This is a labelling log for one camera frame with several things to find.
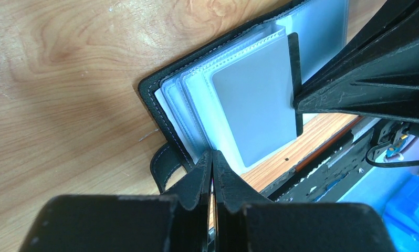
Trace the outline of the black credit card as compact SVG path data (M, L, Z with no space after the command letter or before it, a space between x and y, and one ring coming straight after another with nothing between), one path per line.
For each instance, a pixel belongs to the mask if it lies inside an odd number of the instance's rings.
M303 134L303 115L296 111L296 96L302 88L301 66L300 66L300 51L299 51L299 38L297 33L288 35L289 58L292 77L293 95L291 100L292 108L295 110L296 119L296 136L299 137Z

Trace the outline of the black card holder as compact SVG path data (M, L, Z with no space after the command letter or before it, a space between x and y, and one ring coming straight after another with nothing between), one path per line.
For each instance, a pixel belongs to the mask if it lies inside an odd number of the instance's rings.
M234 157L228 149L236 144L212 81L215 72L256 52L270 40L297 33L304 87L344 48L348 14L348 1L290 1L142 79L138 92L167 141L150 164L158 190L166 190L179 167L191 171L206 150L221 151L228 163L228 158Z

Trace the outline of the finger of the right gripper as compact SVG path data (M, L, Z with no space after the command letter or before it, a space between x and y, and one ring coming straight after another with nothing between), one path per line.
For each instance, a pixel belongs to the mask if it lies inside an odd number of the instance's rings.
M349 113L419 123L419 34L387 33L312 78L299 113Z
M386 1L356 36L305 87L334 81L419 41L419 1Z

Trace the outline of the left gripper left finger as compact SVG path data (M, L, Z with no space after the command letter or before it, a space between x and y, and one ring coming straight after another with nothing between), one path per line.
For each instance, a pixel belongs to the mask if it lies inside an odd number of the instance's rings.
M212 152L160 195L58 195L21 251L207 251Z

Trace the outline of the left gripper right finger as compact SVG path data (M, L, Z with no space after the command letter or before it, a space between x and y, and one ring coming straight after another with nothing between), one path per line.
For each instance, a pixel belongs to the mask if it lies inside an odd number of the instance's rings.
M212 153L216 251L395 251L382 218L360 203L275 203Z

